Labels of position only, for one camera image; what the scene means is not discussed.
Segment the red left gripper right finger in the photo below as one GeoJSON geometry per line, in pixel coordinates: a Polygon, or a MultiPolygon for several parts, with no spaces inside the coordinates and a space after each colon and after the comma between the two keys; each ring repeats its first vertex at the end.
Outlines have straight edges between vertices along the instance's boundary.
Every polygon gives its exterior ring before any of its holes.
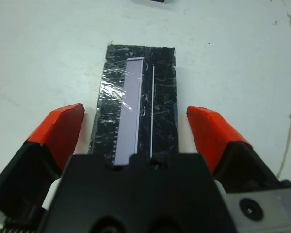
{"type": "Polygon", "coordinates": [[[227,193],[291,188],[280,181],[253,146],[216,111],[189,106],[187,118],[196,150],[227,193]]]}

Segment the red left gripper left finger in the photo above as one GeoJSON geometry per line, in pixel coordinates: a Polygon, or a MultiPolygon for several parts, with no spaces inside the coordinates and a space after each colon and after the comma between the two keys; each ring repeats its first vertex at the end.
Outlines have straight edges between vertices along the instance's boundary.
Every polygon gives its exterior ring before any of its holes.
{"type": "Polygon", "coordinates": [[[0,174],[0,220],[32,220],[74,153],[82,104],[51,111],[0,174]]]}

